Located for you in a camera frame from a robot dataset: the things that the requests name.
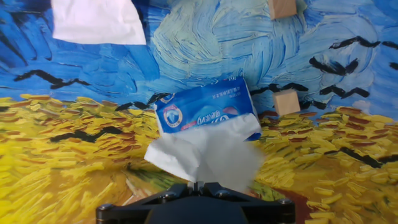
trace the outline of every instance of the van gogh style painting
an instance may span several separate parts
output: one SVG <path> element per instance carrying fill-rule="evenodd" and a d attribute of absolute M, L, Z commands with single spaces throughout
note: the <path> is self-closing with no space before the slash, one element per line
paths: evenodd
<path fill-rule="evenodd" d="M 182 179 L 143 157 L 152 104 L 245 78 L 267 160 L 247 194 L 292 198 L 297 223 L 398 222 L 398 2 L 133 0 L 147 45 L 52 38 L 49 0 L 0 1 L 0 223 L 94 223 Z M 297 91 L 278 117 L 272 94 Z"/>

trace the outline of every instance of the tissue box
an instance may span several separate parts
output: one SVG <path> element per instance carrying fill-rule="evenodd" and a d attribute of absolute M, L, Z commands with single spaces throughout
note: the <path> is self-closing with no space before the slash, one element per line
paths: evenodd
<path fill-rule="evenodd" d="M 155 111 L 161 134 L 216 124 L 248 113 L 257 117 L 242 77 L 171 94 L 155 103 Z M 261 129 L 248 140 L 257 140 L 260 136 Z"/>

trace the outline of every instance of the paper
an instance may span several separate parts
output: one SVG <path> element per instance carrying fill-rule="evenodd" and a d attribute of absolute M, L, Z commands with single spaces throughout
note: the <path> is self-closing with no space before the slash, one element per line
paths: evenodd
<path fill-rule="evenodd" d="M 131 0 L 51 0 L 53 38 L 78 44 L 145 45 Z"/>
<path fill-rule="evenodd" d="M 261 128 L 253 114 L 174 134 L 152 142 L 145 160 L 191 182 L 219 182 L 243 192 L 260 168 L 264 156 L 245 142 Z"/>

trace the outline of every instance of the logo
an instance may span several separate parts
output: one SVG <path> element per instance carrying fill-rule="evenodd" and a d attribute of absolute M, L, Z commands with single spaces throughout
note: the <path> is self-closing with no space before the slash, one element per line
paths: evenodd
<path fill-rule="evenodd" d="M 220 111 L 214 111 L 212 113 L 199 117 L 197 123 L 198 125 L 206 124 L 207 122 L 211 121 L 212 119 L 218 118 L 219 116 L 220 116 Z"/>
<path fill-rule="evenodd" d="M 168 95 L 168 96 L 165 96 L 165 97 L 163 97 L 163 98 L 160 99 L 160 100 L 161 100 L 161 102 L 163 102 L 163 103 L 168 103 L 170 100 L 172 100 L 172 99 L 174 98 L 174 96 L 175 96 L 175 93 L 170 94 L 170 95 Z"/>
<path fill-rule="evenodd" d="M 223 115 L 223 116 L 215 119 L 214 121 L 212 121 L 212 123 L 218 123 L 218 122 L 226 121 L 228 119 L 229 119 L 229 117 L 227 115 Z"/>
<path fill-rule="evenodd" d="M 171 128 L 175 128 L 181 124 L 182 113 L 178 107 L 171 105 L 163 110 L 164 120 Z"/>

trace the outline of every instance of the wooden block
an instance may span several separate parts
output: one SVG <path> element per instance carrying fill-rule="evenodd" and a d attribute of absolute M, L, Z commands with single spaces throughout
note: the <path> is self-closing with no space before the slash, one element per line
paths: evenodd
<path fill-rule="evenodd" d="M 296 0 L 268 0 L 271 20 L 297 14 Z"/>
<path fill-rule="evenodd" d="M 279 116 L 300 111 L 299 98 L 294 90 L 284 90 L 272 94 L 275 110 Z"/>

